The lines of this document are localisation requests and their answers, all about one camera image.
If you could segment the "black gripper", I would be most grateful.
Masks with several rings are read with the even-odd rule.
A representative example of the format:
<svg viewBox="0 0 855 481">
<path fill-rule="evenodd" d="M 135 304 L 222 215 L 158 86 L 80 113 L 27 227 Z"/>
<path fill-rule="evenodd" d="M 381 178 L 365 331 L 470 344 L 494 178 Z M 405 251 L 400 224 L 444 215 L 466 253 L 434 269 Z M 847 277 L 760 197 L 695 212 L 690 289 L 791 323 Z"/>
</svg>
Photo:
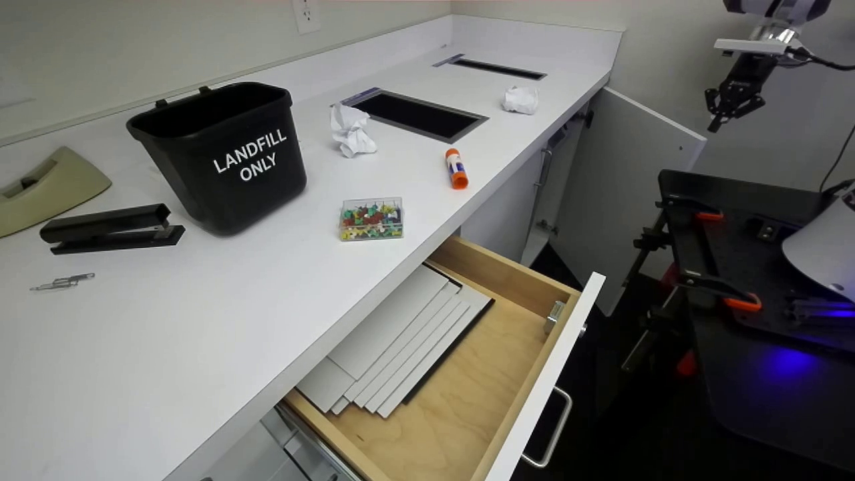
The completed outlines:
<svg viewBox="0 0 855 481">
<path fill-rule="evenodd" d="M 775 68 L 775 57 L 739 53 L 726 78 L 706 90 L 706 108 L 711 113 L 708 130 L 718 133 L 724 117 L 742 117 L 759 109 L 763 104 L 760 88 Z"/>
</svg>

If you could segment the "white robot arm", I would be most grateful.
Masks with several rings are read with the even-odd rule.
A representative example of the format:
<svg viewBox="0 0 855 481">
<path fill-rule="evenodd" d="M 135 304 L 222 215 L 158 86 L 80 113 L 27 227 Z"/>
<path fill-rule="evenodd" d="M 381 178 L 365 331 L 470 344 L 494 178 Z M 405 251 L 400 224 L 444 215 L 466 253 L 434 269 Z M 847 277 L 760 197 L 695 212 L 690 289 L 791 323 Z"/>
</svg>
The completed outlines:
<svg viewBox="0 0 855 481">
<path fill-rule="evenodd" d="M 708 130 L 716 133 L 724 124 L 750 114 L 763 104 L 760 88 L 778 68 L 820 64 L 838 72 L 851 72 L 851 64 L 831 61 L 808 52 L 799 31 L 806 21 L 820 19 L 831 0 L 722 0 L 728 13 L 756 19 L 747 38 L 716 38 L 714 48 L 732 57 L 735 64 L 724 81 L 706 90 L 711 114 Z"/>
</svg>

